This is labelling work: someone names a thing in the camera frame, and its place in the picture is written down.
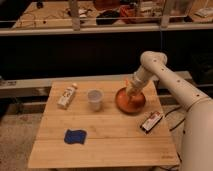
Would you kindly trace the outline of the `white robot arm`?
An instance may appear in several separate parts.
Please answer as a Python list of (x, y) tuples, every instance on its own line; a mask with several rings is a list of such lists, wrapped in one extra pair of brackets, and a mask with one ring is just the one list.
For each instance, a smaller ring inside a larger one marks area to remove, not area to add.
[(127, 95), (139, 93), (155, 75), (187, 112), (179, 171), (213, 171), (213, 98), (170, 70), (165, 53), (145, 51), (140, 63)]

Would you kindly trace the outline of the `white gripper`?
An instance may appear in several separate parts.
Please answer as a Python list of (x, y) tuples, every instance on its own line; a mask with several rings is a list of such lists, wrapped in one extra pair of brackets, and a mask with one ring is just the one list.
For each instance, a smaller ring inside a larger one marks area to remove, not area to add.
[(150, 79), (150, 72), (144, 67), (140, 66), (137, 71), (133, 73), (130, 86), (126, 87), (127, 97), (132, 97), (133, 101), (139, 101), (140, 92), (148, 83)]

